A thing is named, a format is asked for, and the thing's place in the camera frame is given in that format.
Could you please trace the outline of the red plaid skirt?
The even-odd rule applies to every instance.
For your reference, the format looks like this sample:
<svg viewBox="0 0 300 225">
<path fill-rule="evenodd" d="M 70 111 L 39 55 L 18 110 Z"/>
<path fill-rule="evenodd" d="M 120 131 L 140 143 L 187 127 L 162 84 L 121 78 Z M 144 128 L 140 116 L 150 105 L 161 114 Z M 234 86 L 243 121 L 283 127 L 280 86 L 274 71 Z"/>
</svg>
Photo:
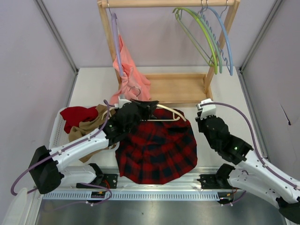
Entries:
<svg viewBox="0 0 300 225">
<path fill-rule="evenodd" d="M 157 117 L 171 117 L 157 110 Z M 142 121 L 115 152 L 120 176 L 137 184 L 166 184 L 197 165 L 190 121 Z"/>
</svg>

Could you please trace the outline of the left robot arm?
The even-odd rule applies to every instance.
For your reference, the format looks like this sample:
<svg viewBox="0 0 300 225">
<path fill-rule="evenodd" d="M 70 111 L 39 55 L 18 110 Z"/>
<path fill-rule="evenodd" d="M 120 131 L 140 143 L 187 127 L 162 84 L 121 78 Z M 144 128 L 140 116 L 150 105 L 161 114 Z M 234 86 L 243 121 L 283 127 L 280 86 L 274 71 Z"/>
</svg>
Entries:
<svg viewBox="0 0 300 225">
<path fill-rule="evenodd" d="M 91 133 L 64 146 L 36 149 L 29 171 L 39 193 L 50 193 L 59 186 L 99 186 L 104 175 L 95 163 L 82 167 L 71 163 L 123 140 L 141 121 L 152 118 L 158 103 L 120 100 L 116 113 L 107 115 L 104 123 Z"/>
</svg>

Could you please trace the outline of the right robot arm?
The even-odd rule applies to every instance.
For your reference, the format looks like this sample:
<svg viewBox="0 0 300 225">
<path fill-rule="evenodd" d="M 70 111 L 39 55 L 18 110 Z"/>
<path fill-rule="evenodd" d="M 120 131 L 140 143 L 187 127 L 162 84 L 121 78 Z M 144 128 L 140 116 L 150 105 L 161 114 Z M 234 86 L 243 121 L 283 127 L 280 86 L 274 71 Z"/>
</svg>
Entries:
<svg viewBox="0 0 300 225">
<path fill-rule="evenodd" d="M 300 222 L 300 182 L 260 157 L 244 140 L 230 134 L 213 113 L 197 113 L 199 132 L 209 146 L 227 161 L 217 172 L 220 185 L 243 189 L 275 206 L 286 219 Z"/>
</svg>

